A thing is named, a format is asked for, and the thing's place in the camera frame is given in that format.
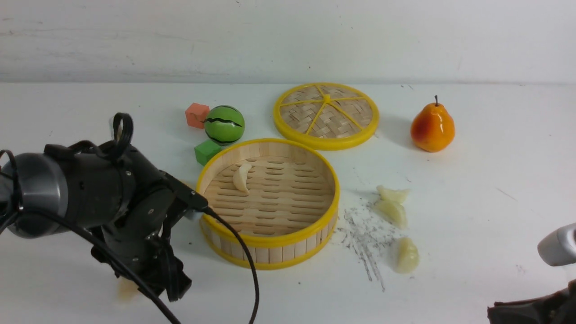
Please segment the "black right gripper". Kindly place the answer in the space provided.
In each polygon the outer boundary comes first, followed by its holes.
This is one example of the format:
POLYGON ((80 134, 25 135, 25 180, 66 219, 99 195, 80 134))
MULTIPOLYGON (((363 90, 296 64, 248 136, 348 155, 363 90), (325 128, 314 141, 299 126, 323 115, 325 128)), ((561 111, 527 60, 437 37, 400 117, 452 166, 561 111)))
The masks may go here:
POLYGON ((566 289, 537 299, 495 302, 487 308, 490 324, 574 324, 576 281, 566 289))

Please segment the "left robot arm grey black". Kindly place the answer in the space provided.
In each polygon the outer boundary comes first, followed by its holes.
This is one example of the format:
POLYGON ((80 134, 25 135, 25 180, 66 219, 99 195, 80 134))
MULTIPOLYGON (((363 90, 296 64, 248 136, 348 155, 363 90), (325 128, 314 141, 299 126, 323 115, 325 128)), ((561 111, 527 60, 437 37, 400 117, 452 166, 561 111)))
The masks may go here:
POLYGON ((116 159, 93 148, 46 145, 43 153, 23 153, 1 169, 1 212, 15 214, 9 230, 21 238, 64 233, 43 216, 59 216, 105 245, 92 256, 116 276, 138 275, 157 297, 172 302, 191 287, 183 263, 170 245, 171 228, 201 211, 207 202, 184 182, 159 170, 133 146, 116 159))

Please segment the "right robot arm silver link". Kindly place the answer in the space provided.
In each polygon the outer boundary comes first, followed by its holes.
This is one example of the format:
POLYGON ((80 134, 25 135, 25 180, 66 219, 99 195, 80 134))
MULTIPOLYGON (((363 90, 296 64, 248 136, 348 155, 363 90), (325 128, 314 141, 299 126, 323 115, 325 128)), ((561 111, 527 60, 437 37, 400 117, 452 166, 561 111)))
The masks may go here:
POLYGON ((537 246, 541 259, 549 266, 576 262, 576 224, 568 224, 548 234, 537 246))

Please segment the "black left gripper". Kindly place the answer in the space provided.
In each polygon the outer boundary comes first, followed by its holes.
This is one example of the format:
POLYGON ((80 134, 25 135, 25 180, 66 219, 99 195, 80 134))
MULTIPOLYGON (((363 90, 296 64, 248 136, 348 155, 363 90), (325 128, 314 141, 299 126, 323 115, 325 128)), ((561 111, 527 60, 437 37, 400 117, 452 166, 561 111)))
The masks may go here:
POLYGON ((170 245, 171 228, 184 216, 208 207, 205 197, 159 170, 134 146, 124 152, 135 193, 119 219, 103 226, 103 239, 124 265, 173 303, 193 282, 170 245))

